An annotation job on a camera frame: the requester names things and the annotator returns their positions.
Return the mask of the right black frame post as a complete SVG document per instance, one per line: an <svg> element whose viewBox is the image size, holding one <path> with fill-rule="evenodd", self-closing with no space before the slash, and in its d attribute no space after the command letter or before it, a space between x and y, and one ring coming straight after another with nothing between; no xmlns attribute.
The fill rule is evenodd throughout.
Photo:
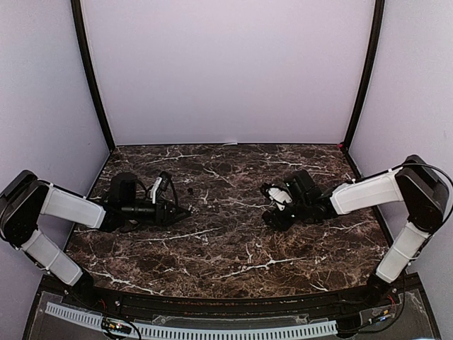
<svg viewBox="0 0 453 340"><path fill-rule="evenodd" d="M377 48L379 44L380 33L382 29L382 21L384 17L385 0L376 0L374 2L374 12L372 17L372 25L369 33L369 41L367 45L367 51L365 55L364 66L362 75L360 77L360 83L357 90L355 103L348 123L348 128L344 140L342 141L342 150L344 153L348 153L352 145L362 109L365 104L366 95L371 81L372 72L374 68L374 61L377 54Z"/></svg>

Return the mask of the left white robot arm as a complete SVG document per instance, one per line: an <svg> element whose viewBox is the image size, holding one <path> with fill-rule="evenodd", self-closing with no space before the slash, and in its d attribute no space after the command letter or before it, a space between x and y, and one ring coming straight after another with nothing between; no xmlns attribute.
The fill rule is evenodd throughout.
<svg viewBox="0 0 453 340"><path fill-rule="evenodd" d="M168 227L190 215L179 204L172 176L166 171L149 188L135 174L119 173L98 200L44 181L29 170L20 172L1 192L1 238L73 288L72 297L85 309L100 302L99 292L91 287L93 278L41 230L42 217L110 233L126 222Z"/></svg>

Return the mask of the green circuit board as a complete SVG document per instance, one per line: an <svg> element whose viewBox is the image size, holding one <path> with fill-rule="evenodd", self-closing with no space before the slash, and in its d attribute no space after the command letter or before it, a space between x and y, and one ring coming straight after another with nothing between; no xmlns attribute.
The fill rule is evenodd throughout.
<svg viewBox="0 0 453 340"><path fill-rule="evenodd" d="M132 331L132 328L127 323L109 317L102 320L101 329L116 334L130 334Z"/></svg>

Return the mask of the black front rail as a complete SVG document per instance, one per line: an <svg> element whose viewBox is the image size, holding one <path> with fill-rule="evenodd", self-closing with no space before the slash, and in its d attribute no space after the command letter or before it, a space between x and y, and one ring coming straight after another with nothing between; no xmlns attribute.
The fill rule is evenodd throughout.
<svg viewBox="0 0 453 340"><path fill-rule="evenodd" d="M202 299L166 297L95 288L108 313L128 320L151 319L157 315L180 317L271 317L308 314L311 317L348 317L367 308L359 300L364 285L327 293L271 298Z"/></svg>

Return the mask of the black frame post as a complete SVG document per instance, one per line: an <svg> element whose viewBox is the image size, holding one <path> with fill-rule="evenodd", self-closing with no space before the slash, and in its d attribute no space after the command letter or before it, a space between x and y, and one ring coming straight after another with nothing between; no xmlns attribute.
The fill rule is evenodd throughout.
<svg viewBox="0 0 453 340"><path fill-rule="evenodd" d="M91 100L93 102L93 107L95 109L96 117L103 134L103 139L107 145L109 152L112 152L115 148L115 142L113 139L113 134L111 132L107 115L103 107L103 102L101 99L101 93L98 88L98 83L95 75L95 70L93 67L93 61L91 59L91 53L88 46L88 36L86 33L84 15L82 12L82 2L79 0L71 0L71 12L74 22L74 28L76 31L76 39L79 46L79 53L81 56L82 65L84 68L84 74L88 84L88 89L91 95Z"/></svg>
<svg viewBox="0 0 453 340"><path fill-rule="evenodd" d="M357 90L355 103L348 123L348 128L344 140L342 141L342 150L344 153L348 153L352 145L362 109L365 104L366 95L371 81L372 72L374 68L374 61L377 54L377 48L379 44L380 33L382 29L382 21L384 17L385 0L376 0L374 2L374 12L372 17L372 25L369 33L369 41L367 45L367 51L365 55L364 66L362 75L360 77L360 83Z"/></svg>

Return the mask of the left black frame post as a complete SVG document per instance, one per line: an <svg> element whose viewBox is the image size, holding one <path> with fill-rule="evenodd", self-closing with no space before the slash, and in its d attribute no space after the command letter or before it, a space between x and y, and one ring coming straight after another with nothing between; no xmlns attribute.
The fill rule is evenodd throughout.
<svg viewBox="0 0 453 340"><path fill-rule="evenodd" d="M93 102L93 107L95 109L96 117L103 134L103 139L107 145L109 152L112 152L115 148L115 142L113 139L113 134L111 132L107 115L103 107L103 102L101 99L101 93L98 88L98 83L95 75L95 70L93 67L93 61L91 59L91 53L88 46L88 36L86 33L84 15L82 12L82 2L79 0L71 0L71 12L74 22L74 28L76 31L76 39L79 46L79 53L81 56L82 65L84 68L84 74L88 84L88 89L91 95L91 100Z"/></svg>

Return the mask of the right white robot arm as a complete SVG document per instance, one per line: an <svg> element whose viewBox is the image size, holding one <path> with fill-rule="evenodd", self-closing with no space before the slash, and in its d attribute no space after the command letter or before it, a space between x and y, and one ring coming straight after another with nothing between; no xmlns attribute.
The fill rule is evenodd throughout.
<svg viewBox="0 0 453 340"><path fill-rule="evenodd" d="M275 208L262 215L265 224L279 231L295 222L318 223L353 211L402 202L408 219L384 258L377 265L361 301L376 307L389 294L407 265L417 258L452 215L452 179L441 169L413 154L402 164L368 177L353 179L322 191L306 170L294 172L283 186L264 183L260 192Z"/></svg>

